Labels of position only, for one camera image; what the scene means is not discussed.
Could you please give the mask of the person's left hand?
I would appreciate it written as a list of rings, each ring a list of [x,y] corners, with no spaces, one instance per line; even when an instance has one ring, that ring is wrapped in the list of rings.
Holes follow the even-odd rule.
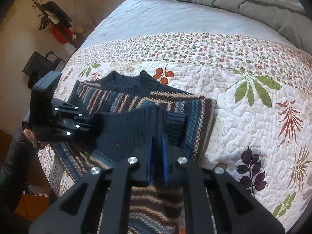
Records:
[[[23,130],[23,133],[26,136],[26,138],[31,142],[33,148],[42,150],[48,144],[46,142],[38,141],[37,138],[34,135],[34,132],[32,132],[32,130],[30,130],[30,129],[25,128]]]

